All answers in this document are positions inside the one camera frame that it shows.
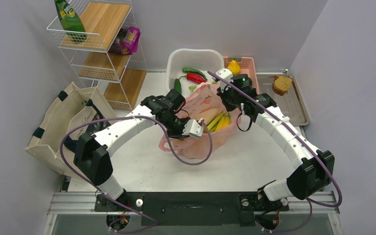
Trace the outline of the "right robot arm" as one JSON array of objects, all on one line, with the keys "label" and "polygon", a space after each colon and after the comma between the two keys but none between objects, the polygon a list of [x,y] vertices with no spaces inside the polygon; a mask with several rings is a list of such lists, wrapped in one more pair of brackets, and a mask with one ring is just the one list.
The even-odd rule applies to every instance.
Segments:
[{"label": "right robot arm", "polygon": [[246,75],[233,76],[227,69],[208,72],[220,82],[217,90],[224,106],[230,111],[238,109],[251,122],[263,128],[289,158],[294,172],[282,180],[267,183],[258,189],[257,203],[269,210],[288,197],[314,202],[311,195],[330,183],[336,184],[332,176],[335,157],[322,151],[302,137],[268,94],[257,94]]}]

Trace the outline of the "yellow food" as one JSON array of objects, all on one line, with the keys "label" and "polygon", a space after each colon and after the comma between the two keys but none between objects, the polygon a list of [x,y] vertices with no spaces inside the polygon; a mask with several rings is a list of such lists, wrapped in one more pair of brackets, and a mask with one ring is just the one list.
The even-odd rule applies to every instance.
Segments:
[{"label": "yellow food", "polygon": [[216,128],[214,129],[214,132],[217,132],[219,130],[221,130],[222,128],[224,127],[227,127],[231,124],[231,115],[230,114],[226,114],[225,116],[223,116],[220,121],[218,122]]}]

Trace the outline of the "pink plastic grocery bag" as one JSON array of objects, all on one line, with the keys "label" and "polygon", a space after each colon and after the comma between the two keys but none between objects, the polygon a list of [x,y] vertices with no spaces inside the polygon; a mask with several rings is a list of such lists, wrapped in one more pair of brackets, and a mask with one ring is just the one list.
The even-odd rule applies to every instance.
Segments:
[{"label": "pink plastic grocery bag", "polygon": [[[231,112],[226,111],[221,98],[217,95],[217,89],[220,88],[218,84],[200,84],[196,90],[186,97],[186,103],[182,110],[177,113],[177,117],[186,118],[190,117],[194,120],[196,116],[205,110],[211,108],[217,108],[219,111],[231,115],[231,124],[221,130],[214,132],[215,128],[212,128],[212,149],[224,145],[225,141],[238,130],[237,123],[241,122],[239,110],[233,110]],[[178,155],[182,155],[186,159],[204,159],[210,149],[209,136],[207,131],[204,130],[202,137],[194,138],[188,137],[184,140],[170,139],[172,147]]]}]

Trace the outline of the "beige canvas tote bag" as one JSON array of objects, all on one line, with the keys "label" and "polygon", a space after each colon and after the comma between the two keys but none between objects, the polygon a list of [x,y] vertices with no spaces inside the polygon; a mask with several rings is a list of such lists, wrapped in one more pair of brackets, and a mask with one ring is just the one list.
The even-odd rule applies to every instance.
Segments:
[{"label": "beige canvas tote bag", "polygon": [[115,117],[115,112],[97,87],[79,88],[74,83],[62,90],[34,131],[26,151],[55,172],[76,177],[64,163],[60,142],[71,129],[93,120]]}]

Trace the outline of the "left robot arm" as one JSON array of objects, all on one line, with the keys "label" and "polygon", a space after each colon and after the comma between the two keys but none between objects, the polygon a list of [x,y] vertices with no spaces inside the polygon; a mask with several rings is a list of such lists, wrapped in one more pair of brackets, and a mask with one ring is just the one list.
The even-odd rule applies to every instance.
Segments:
[{"label": "left robot arm", "polygon": [[126,206],[125,189],[113,175],[111,157],[138,133],[162,124],[171,138],[188,137],[184,129],[189,118],[178,118],[177,111],[185,105],[185,98],[172,89],[167,95],[148,96],[125,120],[118,121],[94,134],[82,134],[75,149],[74,165],[99,191],[108,195],[107,204],[116,211]]}]

